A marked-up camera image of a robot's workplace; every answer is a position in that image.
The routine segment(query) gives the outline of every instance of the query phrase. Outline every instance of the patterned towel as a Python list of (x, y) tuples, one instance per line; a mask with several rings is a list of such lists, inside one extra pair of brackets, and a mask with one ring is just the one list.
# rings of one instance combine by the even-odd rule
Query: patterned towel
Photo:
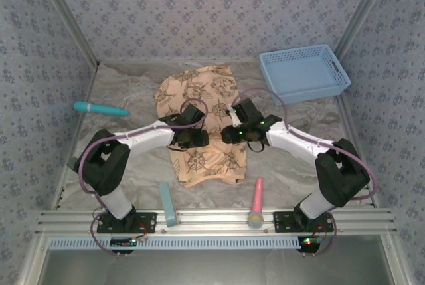
[[(188, 98), (204, 100), (209, 109), (203, 124), (209, 133), (209, 145), (169, 151), (175, 175), (184, 187), (207, 179), (222, 179), (229, 184), (241, 184), (245, 180), (246, 145), (225, 144), (220, 134), (224, 127), (232, 124), (226, 110), (237, 96), (236, 81), (228, 66), (208, 66), (175, 74), (165, 79), (156, 92), (159, 117), (179, 113), (181, 104)], [(205, 110), (200, 102), (187, 104)]]

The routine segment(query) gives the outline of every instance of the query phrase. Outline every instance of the blue patterned wall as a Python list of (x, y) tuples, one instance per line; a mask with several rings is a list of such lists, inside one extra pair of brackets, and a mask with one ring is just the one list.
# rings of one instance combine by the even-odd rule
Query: blue patterned wall
[(425, 0), (377, 0), (342, 63), (379, 200), (425, 284)]
[(257, 58), (337, 44), (359, 0), (66, 0), (100, 60)]
[(47, 209), (90, 67), (50, 0), (0, 0), (0, 284), (14, 284)]

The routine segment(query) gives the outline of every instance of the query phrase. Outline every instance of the pink handle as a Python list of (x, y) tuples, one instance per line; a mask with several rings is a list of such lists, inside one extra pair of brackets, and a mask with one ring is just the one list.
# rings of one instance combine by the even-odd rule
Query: pink handle
[(263, 203), (263, 179), (259, 177), (255, 184), (255, 192), (254, 192), (254, 204), (252, 205), (252, 212), (262, 212)]

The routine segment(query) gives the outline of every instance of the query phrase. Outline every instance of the marble-patterned floor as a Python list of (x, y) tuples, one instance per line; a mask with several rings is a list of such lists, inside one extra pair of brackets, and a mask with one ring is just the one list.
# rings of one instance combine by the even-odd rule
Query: marble-patterned floor
[[(101, 128), (122, 132), (140, 128), (157, 120), (153, 94), (168, 76), (210, 64), (227, 64), (241, 92), (253, 87), (266, 87), (259, 62), (164, 62), (101, 64), (90, 101), (119, 106), (130, 111), (128, 117), (86, 114), (75, 156), (79, 156), (92, 136)], [(269, 94), (250, 95), (264, 115), (283, 116), (281, 107), (273, 105)], [(332, 98), (288, 105), (291, 125), (313, 135), (337, 140), (344, 136), (341, 120)], [(246, 180), (229, 185), (221, 180), (208, 180), (189, 189), (181, 186), (174, 175), (167, 148), (159, 148), (129, 161), (122, 181), (124, 192), (138, 209), (162, 208), (158, 183), (170, 184), (176, 208), (241, 208), (252, 204), (257, 177), (264, 178), (264, 207), (293, 207), (317, 187), (315, 169), (288, 153), (266, 147), (259, 154), (248, 152)], [(351, 201), (352, 205), (360, 202)], [(66, 179), (60, 209), (94, 209), (96, 200), (85, 194), (75, 173)]]

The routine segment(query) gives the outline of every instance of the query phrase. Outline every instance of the blue plastic basket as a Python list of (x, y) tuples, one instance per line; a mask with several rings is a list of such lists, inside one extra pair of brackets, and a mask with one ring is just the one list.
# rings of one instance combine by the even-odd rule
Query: blue plastic basket
[[(326, 44), (265, 52), (260, 61), (268, 88), (286, 104), (337, 96), (351, 84)], [(277, 98), (273, 101), (280, 105)]]

